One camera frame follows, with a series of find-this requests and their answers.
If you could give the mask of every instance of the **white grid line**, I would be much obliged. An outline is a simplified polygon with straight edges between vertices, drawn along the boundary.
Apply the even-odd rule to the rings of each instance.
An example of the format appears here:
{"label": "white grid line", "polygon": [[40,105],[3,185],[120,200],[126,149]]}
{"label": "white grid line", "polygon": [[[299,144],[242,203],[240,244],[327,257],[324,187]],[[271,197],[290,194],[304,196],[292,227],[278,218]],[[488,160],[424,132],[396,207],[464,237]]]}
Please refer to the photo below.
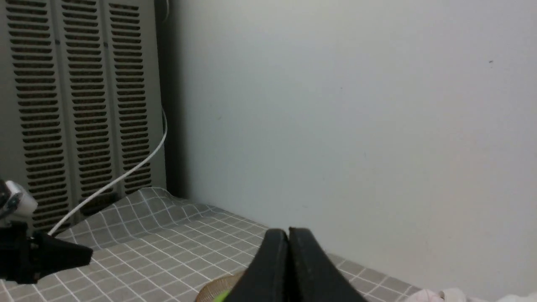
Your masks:
{"label": "white grid line", "polygon": [[[154,195],[154,196],[150,196],[149,198],[146,198],[145,195],[147,194],[148,191],[150,192],[150,195]],[[127,300],[129,301],[129,300],[135,300],[135,299],[144,300],[142,298],[143,295],[149,292],[159,290],[159,291],[165,292],[169,297],[172,297],[167,300],[166,298],[164,298],[164,300],[176,301],[177,297],[184,295],[191,291],[198,292],[199,289],[201,289],[201,287],[203,286],[203,284],[196,285],[196,286],[189,285],[183,280],[189,278],[192,275],[199,275],[207,280],[212,279],[212,278],[207,277],[207,275],[201,272],[207,268],[214,267],[218,269],[218,271],[214,270],[213,272],[211,272],[212,276],[220,274],[216,278],[219,278],[224,275],[233,275],[232,272],[236,272],[238,269],[245,269],[246,265],[248,265],[249,263],[248,258],[244,260],[244,261],[248,261],[248,262],[245,262],[246,265],[235,260],[234,258],[236,258],[237,255],[242,255],[243,253],[253,258],[263,239],[263,233],[267,230],[267,228],[261,224],[255,223],[254,221],[240,217],[233,213],[220,210],[217,207],[190,203],[185,200],[178,200],[177,198],[172,197],[167,191],[165,191],[162,188],[156,188],[156,187],[147,188],[147,190],[146,189],[140,190],[136,194],[139,194],[139,195],[138,196],[131,195],[126,198],[128,204],[119,205],[119,206],[117,204],[112,204],[111,207],[103,211],[100,211],[99,218],[102,219],[103,222],[99,221],[99,223],[104,223],[104,226],[92,228],[89,222],[86,220],[85,225],[87,226],[87,229],[83,229],[82,232],[76,233],[74,231],[74,228],[69,228],[68,229],[69,231],[64,233],[64,234],[68,234],[68,238],[71,237],[71,239],[73,239],[74,241],[76,241],[76,238],[78,236],[83,236],[83,235],[88,236],[89,234],[91,239],[95,242],[95,245],[99,248],[102,246],[108,246],[108,245],[113,245],[113,244],[117,245],[117,244],[127,243],[127,244],[124,244],[124,246],[126,247],[125,250],[115,250],[112,252],[108,252],[109,255],[104,255],[104,257],[103,256],[99,257],[98,261],[93,260],[93,263],[100,266],[99,270],[94,271],[95,273],[100,272],[100,271],[106,271],[108,272],[108,274],[110,274],[110,276],[106,276],[105,278],[100,279],[99,280],[100,284],[101,282],[117,279],[122,284],[122,286],[117,289],[110,290],[108,293],[105,293],[101,288],[99,288],[99,286],[97,286],[97,284],[91,278],[89,278],[89,276],[93,272],[88,272],[87,274],[85,274],[80,268],[78,268],[78,271],[82,274],[82,276],[77,277],[74,280],[85,278],[86,280],[89,280],[89,282],[91,283],[90,285],[87,285],[81,289],[77,289],[76,291],[71,291],[65,285],[65,283],[61,279],[59,279],[58,276],[56,276],[59,283],[54,284],[51,287],[48,287],[46,289],[42,289],[41,291],[48,290],[56,286],[63,286],[69,293],[64,294],[60,297],[54,297],[54,300],[59,300],[66,296],[73,296],[75,299],[77,299],[77,301],[80,301],[78,297],[75,296],[75,294],[77,294],[80,291],[86,290],[89,287],[95,286],[99,289],[102,295],[104,295],[104,297],[106,297],[110,301],[113,301],[112,298],[109,296],[109,294],[112,294],[117,290],[129,289],[135,294],[135,297]],[[128,207],[130,209],[128,213],[129,216],[127,217],[126,213],[123,213],[123,215],[121,214],[121,209],[128,208]],[[171,210],[174,207],[180,207],[180,211],[182,210],[184,214],[184,216],[179,215],[181,218],[178,220],[173,219]],[[105,215],[106,211],[113,211],[114,215],[112,216]],[[167,212],[168,214],[167,217],[162,217],[162,212],[164,211]],[[114,219],[114,220],[110,220],[110,222],[115,222],[115,223],[108,224],[109,221],[107,220],[106,217],[108,217],[109,219]],[[131,217],[135,217],[135,218],[128,220],[128,221],[124,220],[124,218],[131,218]],[[162,223],[163,220],[159,220],[157,217],[160,217],[164,220],[170,219],[171,222]],[[139,223],[137,227],[140,227],[140,229],[132,229],[132,228],[127,227],[128,223],[135,222],[135,221]],[[114,236],[112,228],[118,227],[118,226],[123,226],[123,229],[126,232],[125,236],[122,236],[122,237]],[[107,237],[108,236],[111,237],[111,241],[107,241],[107,242],[102,242],[102,240],[97,241],[96,236],[103,234],[103,232],[107,233]],[[151,238],[151,240],[149,240],[149,238],[146,238],[146,236],[148,235],[156,235],[156,238],[153,237]],[[178,241],[178,243],[174,243],[173,241],[170,240],[170,238],[175,237],[177,235],[183,236],[184,240]],[[138,240],[138,242],[143,243],[143,245],[139,246],[139,244],[136,243],[136,245],[131,246],[128,243],[133,242],[132,240]],[[187,242],[187,241],[192,242],[191,245],[190,246],[185,245],[185,247],[183,247],[182,243]],[[173,246],[181,248],[177,250],[179,251],[179,253],[175,252],[176,254],[172,255],[174,252],[172,252],[171,250],[168,250],[168,248],[171,248]],[[139,250],[144,247],[151,247],[153,250],[148,251],[148,253],[146,253],[145,251],[142,252],[141,250]],[[196,249],[200,247],[204,247],[207,251],[205,253],[199,253],[199,250],[195,251]],[[230,253],[225,253],[223,251],[224,249],[229,249],[230,247],[235,248],[237,252],[235,255],[231,255]],[[121,256],[123,253],[128,253],[128,252],[134,253],[135,255],[134,254],[132,255],[134,258],[125,258]],[[156,256],[156,253],[163,253],[164,255],[166,255],[166,258],[158,259],[158,260],[156,258],[152,258],[151,255],[155,254]],[[192,255],[193,258],[185,258],[183,260],[179,260],[180,255],[183,253],[193,254]],[[218,258],[214,258],[211,261],[205,260],[204,257],[208,256],[209,254],[218,255]],[[118,263],[111,263],[113,265],[109,265],[109,266],[105,266],[102,263],[102,261],[109,260],[111,258],[119,260]],[[136,268],[134,268],[135,264],[131,261],[139,260],[142,258],[145,259],[148,262],[148,264],[139,263],[136,265]],[[174,264],[166,264],[165,266],[163,266],[164,265],[163,261],[165,261],[168,258],[174,259],[175,261]],[[198,267],[199,268],[198,270],[193,269],[194,266],[192,265],[194,265],[194,262],[200,261],[200,260],[206,261],[207,266],[201,265]],[[231,267],[229,267],[229,270],[228,270],[219,266],[219,264],[226,262],[228,260],[231,260],[229,264],[233,263],[232,267],[235,267],[235,268],[231,269]],[[342,259],[339,263],[336,264],[336,266],[338,267],[344,262],[345,260]],[[115,267],[118,267],[120,265],[125,265],[126,267],[129,268],[129,271],[125,273],[117,274],[117,275],[112,274],[110,270],[114,270]],[[143,271],[145,268],[152,267],[153,265],[155,266],[155,271],[152,271],[151,273],[148,272],[146,274],[140,273],[140,271]],[[192,270],[192,272],[190,272],[189,274],[185,274],[184,276],[182,275],[175,276],[169,273],[170,270],[177,268],[181,265]],[[406,296],[405,294],[412,288],[412,286],[409,286],[403,293],[400,293],[399,291],[396,291],[394,289],[391,289],[389,287],[382,285],[382,283],[385,282],[388,276],[384,276],[384,278],[379,283],[375,283],[375,282],[371,282],[367,279],[360,277],[360,274],[362,274],[365,271],[365,268],[363,268],[356,275],[351,274],[340,268],[338,269],[341,272],[345,272],[349,274],[350,276],[352,276],[350,281],[359,279],[363,282],[370,282],[374,284],[375,286],[370,291],[365,293],[364,296],[374,297],[380,301],[383,301],[383,300],[371,294],[379,287],[382,287],[384,289],[387,289],[387,290],[390,290],[399,294],[399,297],[395,300],[395,302],[401,302],[402,297],[405,297]],[[127,284],[122,279],[120,279],[120,277],[131,274],[133,272],[138,272],[142,276],[140,277],[140,279],[137,279],[136,281],[132,282],[132,284]],[[153,282],[151,278],[160,274],[167,274],[169,280],[165,279],[165,280],[160,281],[159,284],[163,284],[163,285],[158,286],[156,283],[156,280],[155,282]],[[153,286],[153,288],[148,289],[144,293],[140,292],[140,294],[138,294],[136,291],[133,290],[131,286],[134,283],[142,281],[142,280],[149,282]],[[177,294],[175,295],[175,297],[173,297],[171,292],[168,292],[164,290],[163,288],[176,282],[181,282],[181,284],[184,284],[186,291],[184,291],[183,293]],[[2,285],[3,285],[5,292],[8,294],[9,298],[11,299],[11,301],[16,302],[11,296],[11,294],[9,293],[9,290],[7,289],[6,285],[3,282],[2,282]],[[23,297],[18,297],[17,300],[23,299],[32,294],[35,294],[35,292],[32,292]],[[93,299],[95,300],[99,298],[102,298],[102,296],[96,296]]]}

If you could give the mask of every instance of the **radiator vent slot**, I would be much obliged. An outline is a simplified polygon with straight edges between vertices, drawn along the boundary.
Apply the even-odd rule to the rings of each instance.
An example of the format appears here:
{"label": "radiator vent slot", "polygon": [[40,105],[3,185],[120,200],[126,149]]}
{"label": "radiator vent slot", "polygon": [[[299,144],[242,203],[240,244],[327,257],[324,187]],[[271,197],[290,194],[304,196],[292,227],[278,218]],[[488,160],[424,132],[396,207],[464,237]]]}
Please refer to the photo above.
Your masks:
{"label": "radiator vent slot", "polygon": [[[139,127],[147,124],[140,13],[137,6],[113,3],[109,5],[109,10],[124,172],[143,161],[148,154],[146,150],[149,149],[149,140],[145,139],[148,129]],[[149,163],[142,166],[140,171],[143,173],[125,178],[125,193],[151,185]]]}
{"label": "radiator vent slot", "polygon": [[[47,231],[158,145],[162,117],[154,4],[147,0],[0,0],[0,173],[38,201]],[[147,186],[165,187],[164,153],[60,230]]]}
{"label": "radiator vent slot", "polygon": [[[108,150],[112,147],[110,113],[105,90],[104,52],[97,3],[94,1],[62,0],[62,18],[65,31],[67,68],[69,71],[72,119],[75,125],[78,202],[114,179]],[[105,191],[81,209],[90,216],[111,205],[113,188]]]}
{"label": "radiator vent slot", "polygon": [[38,202],[36,229],[57,223],[69,207],[49,9],[46,1],[6,0],[27,189]]}

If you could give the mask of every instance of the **green object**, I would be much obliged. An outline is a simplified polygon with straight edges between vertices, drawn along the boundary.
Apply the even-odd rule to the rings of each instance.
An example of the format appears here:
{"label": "green object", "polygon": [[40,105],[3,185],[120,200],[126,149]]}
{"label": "green object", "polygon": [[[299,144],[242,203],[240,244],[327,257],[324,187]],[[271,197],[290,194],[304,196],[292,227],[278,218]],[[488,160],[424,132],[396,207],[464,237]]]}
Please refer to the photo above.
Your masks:
{"label": "green object", "polygon": [[224,299],[229,295],[229,290],[222,292],[220,295],[218,295],[216,298],[214,298],[213,302],[224,302]]}

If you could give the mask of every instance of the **white cable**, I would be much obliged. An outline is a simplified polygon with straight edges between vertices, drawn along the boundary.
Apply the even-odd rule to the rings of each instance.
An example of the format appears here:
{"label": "white cable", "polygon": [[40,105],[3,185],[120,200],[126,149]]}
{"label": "white cable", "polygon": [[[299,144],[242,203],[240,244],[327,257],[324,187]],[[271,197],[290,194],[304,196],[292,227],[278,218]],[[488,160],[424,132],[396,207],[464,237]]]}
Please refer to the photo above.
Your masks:
{"label": "white cable", "polygon": [[80,208],[85,206],[88,202],[92,201],[95,197],[97,197],[99,194],[103,193],[104,191],[108,190],[111,186],[117,184],[118,182],[122,181],[125,177],[132,174],[134,171],[138,170],[141,166],[145,165],[151,158],[162,148],[162,144],[164,144],[164,140],[166,139],[166,135],[168,133],[168,121],[166,120],[166,113],[164,113],[164,109],[162,109],[162,117],[164,118],[164,134],[162,135],[161,142],[158,144],[158,146],[155,148],[155,150],[149,154],[146,159],[141,161],[139,164],[137,164],[134,168],[131,170],[128,170],[125,172],[125,174],[121,175],[120,177],[114,179],[111,183],[107,184],[106,186],[100,188],[97,192],[93,193],[90,197],[86,198],[83,202],[81,202],[79,205],[77,205],[74,209],[71,210],[71,212],[67,213],[49,232],[49,235],[54,234],[60,228],[64,222],[69,219],[74,213],[76,213]]}
{"label": "white cable", "polygon": [[169,15],[170,15],[170,0],[166,0],[166,16],[164,16],[164,20],[162,20],[162,23],[166,23]]}

